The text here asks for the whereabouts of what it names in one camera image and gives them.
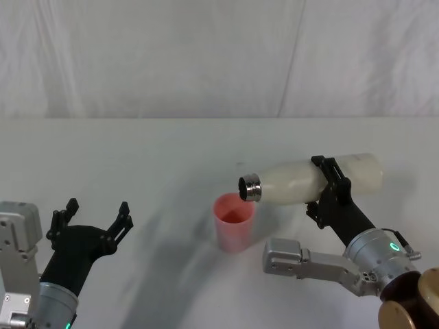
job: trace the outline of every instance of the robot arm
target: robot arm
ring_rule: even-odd
[[[0,328],[69,329],[73,324],[78,296],[93,263],[114,254],[133,227],[126,202],[107,231],[68,226],[78,208],[76,199],[70,199],[66,210],[54,211],[47,238],[55,252],[38,279],[34,259],[42,236],[38,209],[33,204],[0,203],[0,267],[6,291]]]
[[[330,226],[346,246],[345,252],[342,256],[314,253],[298,241],[270,239],[263,254],[264,272],[338,282],[357,296],[379,296],[382,329],[439,328],[439,269],[421,275],[411,262],[420,253],[398,232],[377,229],[369,221],[353,202],[351,181],[334,158],[316,156],[311,162],[323,173],[326,186],[318,202],[307,202],[307,215],[320,229]],[[253,182],[259,192],[263,190],[259,179],[247,177],[239,184],[244,201],[248,191],[255,190]],[[269,186],[269,196],[275,195],[273,191],[274,186]]]
[[[36,309],[40,282],[35,254],[41,237],[35,205],[0,203],[0,270],[5,289],[0,328],[24,328],[27,315]]]

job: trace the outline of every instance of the green indicator light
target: green indicator light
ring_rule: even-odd
[[[393,242],[390,243],[390,247],[391,247],[393,250],[396,250],[397,252],[399,251],[399,247],[398,247],[398,245],[394,244]]]

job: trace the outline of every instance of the bottle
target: bottle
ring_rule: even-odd
[[[351,180],[353,195],[373,193],[381,188],[383,170],[372,154],[336,156],[335,160]],[[245,175],[238,185],[244,201],[299,204],[318,201],[327,181],[311,160],[304,160],[280,164],[259,175]]]

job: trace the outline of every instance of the pink cup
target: pink cup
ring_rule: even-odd
[[[225,252],[242,252],[251,244],[253,202],[242,201],[238,193],[227,193],[213,205],[218,244]]]

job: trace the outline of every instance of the white table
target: white table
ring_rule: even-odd
[[[211,204],[237,177],[284,160],[372,152],[383,189],[355,197],[378,227],[400,230],[439,265],[439,119],[53,120],[0,122],[0,199],[34,202],[44,233],[76,197],[71,224],[107,228],[128,201],[133,230],[98,260],[74,328],[377,328],[380,301],[338,284],[264,274],[269,236],[341,253],[303,205],[259,205],[257,242],[230,256],[215,246]],[[38,267],[51,256],[39,243]]]

